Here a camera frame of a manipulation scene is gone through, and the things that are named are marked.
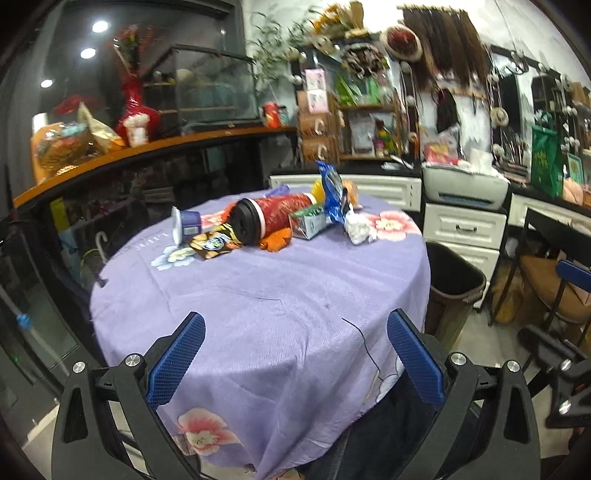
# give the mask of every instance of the purple tablecloth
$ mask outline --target purple tablecloth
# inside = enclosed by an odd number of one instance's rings
[[[196,209],[214,213],[241,197]],[[396,210],[373,197],[361,203],[364,212]],[[430,285],[423,237],[354,246],[333,226],[278,253],[244,247],[202,260],[171,247],[171,225],[133,238],[103,269],[106,286],[94,287],[92,317],[109,365],[145,353],[199,312],[203,346],[158,409],[177,443],[220,466],[253,464],[259,479],[320,457],[402,373],[386,320],[402,308],[423,327]],[[343,318],[363,331],[379,372]]]

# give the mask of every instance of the black chair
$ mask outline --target black chair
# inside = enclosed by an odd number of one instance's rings
[[[569,280],[567,275],[557,275],[557,263],[554,259],[538,258],[526,253],[526,238],[529,227],[532,226],[542,238],[555,249],[562,250],[566,254],[567,262],[577,261],[583,265],[591,265],[591,236],[575,230],[546,215],[528,209],[525,216],[525,224],[521,232],[519,245],[515,251],[515,260],[511,265],[509,277],[501,293],[499,301],[492,314],[489,325],[501,309],[506,298],[509,286],[519,267],[524,280],[531,286],[537,297],[550,312],[541,328],[548,332],[554,317],[571,325],[583,325],[578,345],[591,323],[591,306],[585,306],[572,288],[567,288]]]

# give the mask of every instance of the red vase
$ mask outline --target red vase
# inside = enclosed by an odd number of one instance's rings
[[[142,99],[143,85],[141,80],[136,75],[127,75],[123,81],[123,91],[125,94],[125,113],[121,120],[117,123],[115,131],[117,134],[125,140],[125,143],[129,147],[129,139],[127,138],[127,129],[123,125],[123,121],[132,115],[139,113],[145,113],[149,116],[150,121],[148,122],[147,134],[148,140],[152,141],[156,139],[158,133],[158,126],[160,125],[160,115],[153,108],[144,105]]]

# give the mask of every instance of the blue snack bag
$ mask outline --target blue snack bag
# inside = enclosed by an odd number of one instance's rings
[[[332,165],[316,161],[322,178],[322,188],[326,197],[324,211],[332,223],[345,226],[345,213],[349,210],[347,191],[343,188],[343,181]]]

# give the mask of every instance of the green tote bag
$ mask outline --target green tote bag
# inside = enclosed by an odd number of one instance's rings
[[[544,112],[540,123],[544,121],[552,125],[552,115]],[[558,146],[558,133],[540,125],[533,125],[531,128],[533,130],[531,184],[551,197],[560,197],[562,196],[564,160]]]

